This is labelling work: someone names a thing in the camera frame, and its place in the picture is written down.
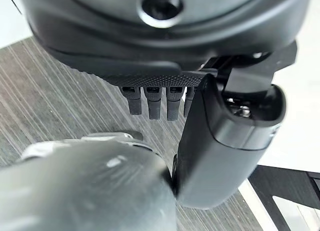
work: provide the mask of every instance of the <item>black plastic housing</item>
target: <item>black plastic housing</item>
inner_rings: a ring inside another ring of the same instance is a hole
[[[108,80],[112,75],[179,76],[211,57],[280,49],[294,41],[309,0],[249,0],[212,18],[164,29],[114,17],[94,2],[22,1],[35,37],[50,54]],[[126,9],[121,3],[117,8]],[[187,5],[184,12],[188,9],[197,10]]]
[[[209,209],[230,197],[255,169],[286,112],[281,89],[271,86],[251,107],[251,118],[236,116],[207,75],[195,92],[179,143],[174,180],[178,202]]]

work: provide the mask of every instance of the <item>knurled black surface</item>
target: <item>knurled black surface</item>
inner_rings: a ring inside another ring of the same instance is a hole
[[[120,87],[196,87],[201,76],[124,76],[111,75],[103,77],[110,84]]]

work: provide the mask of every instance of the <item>gray cylindrical object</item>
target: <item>gray cylindrical object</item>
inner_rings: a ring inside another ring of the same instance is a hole
[[[176,230],[165,162],[121,142],[67,141],[1,170],[0,230]]]

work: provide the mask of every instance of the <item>gray plastic object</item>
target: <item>gray plastic object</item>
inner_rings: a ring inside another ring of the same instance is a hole
[[[252,105],[251,118],[226,107],[216,79],[201,82],[179,143],[174,182],[177,201],[209,209],[230,197],[255,169],[286,112],[281,89],[271,86],[265,99]]]
[[[36,145],[51,149],[0,170],[1,231],[176,230],[170,172],[141,141]]]

